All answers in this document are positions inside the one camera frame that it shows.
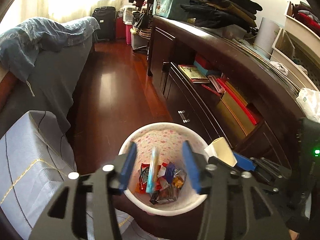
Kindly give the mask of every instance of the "red box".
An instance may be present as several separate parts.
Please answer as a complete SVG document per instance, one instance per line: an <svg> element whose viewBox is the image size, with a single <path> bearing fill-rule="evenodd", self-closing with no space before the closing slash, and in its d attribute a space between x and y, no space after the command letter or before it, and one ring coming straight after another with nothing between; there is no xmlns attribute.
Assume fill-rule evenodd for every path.
<svg viewBox="0 0 320 240"><path fill-rule="evenodd" d="M208 62L204 57L202 57L199 53L196 54L195 61L198 62L201 65L201 67L207 70L215 69L213 65L210 62Z"/></svg>
<svg viewBox="0 0 320 240"><path fill-rule="evenodd" d="M116 39L125 39L125 24L122 17L116 19Z"/></svg>
<svg viewBox="0 0 320 240"><path fill-rule="evenodd" d="M126 24L125 25L125 40L128 45L131 45L131 32L130 29L132 28L131 24Z"/></svg>

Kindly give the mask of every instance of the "blue gripper pad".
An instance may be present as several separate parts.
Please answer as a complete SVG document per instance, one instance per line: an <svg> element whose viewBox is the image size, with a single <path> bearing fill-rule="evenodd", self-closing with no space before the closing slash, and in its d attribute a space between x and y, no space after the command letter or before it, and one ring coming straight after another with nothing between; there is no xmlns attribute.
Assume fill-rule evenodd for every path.
<svg viewBox="0 0 320 240"><path fill-rule="evenodd" d="M137 145L132 142L129 148L128 153L126 154L127 158L124 161L124 164L122 166L122 169L119 173L119 190L124 191L127 189L127 186L129 184L129 180L132 174L134 162L137 157Z"/></svg>
<svg viewBox="0 0 320 240"><path fill-rule="evenodd" d="M192 152L188 141L182 143L182 156L187 169L192 188L198 194L204 194L201 173L208 164L203 155Z"/></svg>
<svg viewBox="0 0 320 240"><path fill-rule="evenodd" d="M256 169L256 167L253 165L252 160L237 154L235 152L233 152L234 156L236 157L237 162L237 166L244 169L245 171L254 171Z"/></svg>

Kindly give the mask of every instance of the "red suitcase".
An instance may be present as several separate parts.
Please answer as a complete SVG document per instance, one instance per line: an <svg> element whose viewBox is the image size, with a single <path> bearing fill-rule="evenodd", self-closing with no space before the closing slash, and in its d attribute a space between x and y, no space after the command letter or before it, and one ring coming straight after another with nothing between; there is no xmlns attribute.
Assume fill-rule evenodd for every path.
<svg viewBox="0 0 320 240"><path fill-rule="evenodd" d="M116 19L116 39L125 39L125 24L122 17Z"/></svg>

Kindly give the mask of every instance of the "dark wooden cabinet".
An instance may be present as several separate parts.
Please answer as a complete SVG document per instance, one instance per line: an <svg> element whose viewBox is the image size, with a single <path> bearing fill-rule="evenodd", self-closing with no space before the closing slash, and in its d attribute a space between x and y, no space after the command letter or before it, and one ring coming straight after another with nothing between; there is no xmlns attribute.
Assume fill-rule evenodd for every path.
<svg viewBox="0 0 320 240"><path fill-rule="evenodd" d="M212 139L188 101L188 95L181 91L170 74L164 95L167 99L167 107L173 122L190 128L199 134L206 143L210 144Z"/></svg>
<svg viewBox="0 0 320 240"><path fill-rule="evenodd" d="M276 136L266 122L247 136L246 140L236 146L235 151L247 158L264 157L284 167L290 168L289 161Z"/></svg>
<svg viewBox="0 0 320 240"><path fill-rule="evenodd" d="M148 74L153 74L159 96L165 97L173 122L194 130L208 144L225 137L234 151L246 157L265 157L285 167L295 162L298 119L305 115L295 93L265 65L230 41L157 16L153 18L149 52ZM260 123L250 134L239 136L237 131L243 129L234 113L221 108L221 97L193 84L179 70L178 65L192 65L196 53L224 73L260 114Z"/></svg>
<svg viewBox="0 0 320 240"><path fill-rule="evenodd" d="M154 42L151 59L152 83L157 90L162 91L161 87L164 84L163 63L170 62L175 37L158 28L155 28L153 35Z"/></svg>

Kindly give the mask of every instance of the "paper roll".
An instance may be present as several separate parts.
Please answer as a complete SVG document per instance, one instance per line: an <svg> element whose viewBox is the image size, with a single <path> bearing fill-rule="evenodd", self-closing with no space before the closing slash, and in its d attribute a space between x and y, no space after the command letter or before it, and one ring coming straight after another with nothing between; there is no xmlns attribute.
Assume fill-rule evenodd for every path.
<svg viewBox="0 0 320 240"><path fill-rule="evenodd" d="M273 52L272 45L277 38L279 30L278 24L263 17L253 47L270 59Z"/></svg>

